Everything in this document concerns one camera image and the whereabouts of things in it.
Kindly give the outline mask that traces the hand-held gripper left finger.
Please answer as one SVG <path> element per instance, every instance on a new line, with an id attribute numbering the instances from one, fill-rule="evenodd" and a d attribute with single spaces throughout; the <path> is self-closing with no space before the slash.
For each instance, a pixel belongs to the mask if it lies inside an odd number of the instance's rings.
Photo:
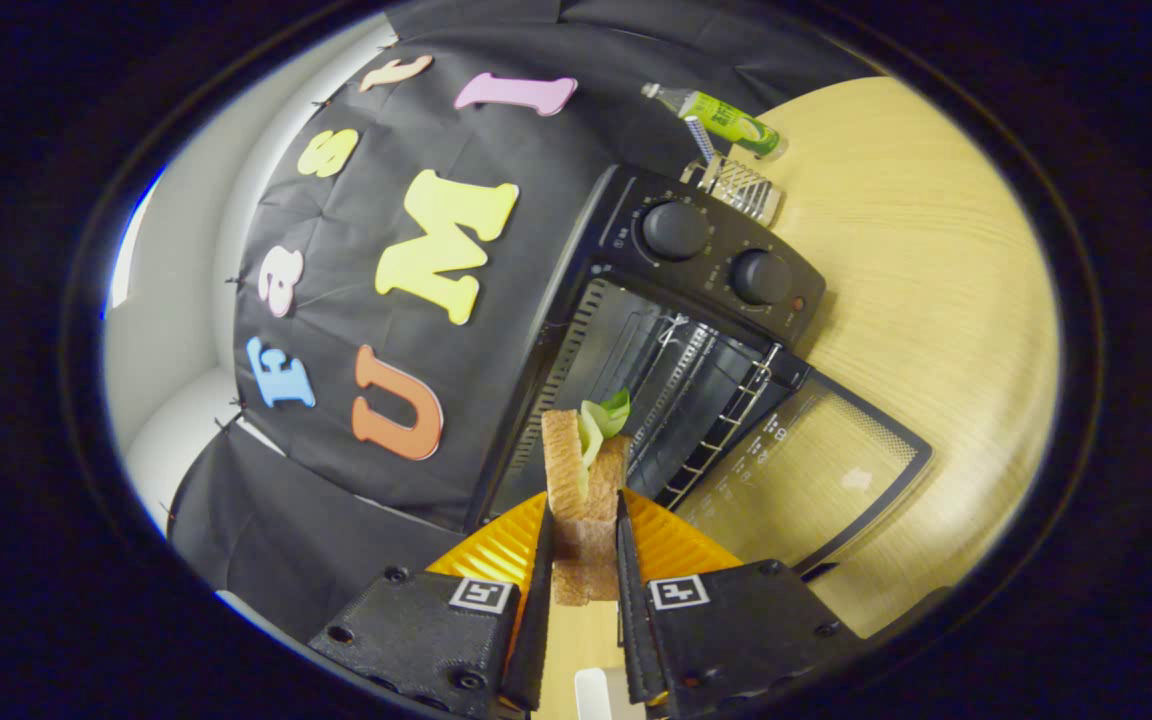
<path id="1" fill-rule="evenodd" d="M 547 659 L 554 520 L 545 493 L 424 570 L 391 564 L 310 641 L 362 683 L 467 719 L 525 719 Z"/>

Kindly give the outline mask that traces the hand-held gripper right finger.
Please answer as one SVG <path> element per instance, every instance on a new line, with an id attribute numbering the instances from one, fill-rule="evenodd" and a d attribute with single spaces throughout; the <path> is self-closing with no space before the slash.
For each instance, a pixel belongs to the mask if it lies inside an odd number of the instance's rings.
<path id="1" fill-rule="evenodd" d="M 631 488 L 616 551 L 628 696 L 650 719 L 759 714 L 861 655 L 790 566 L 742 562 Z"/>

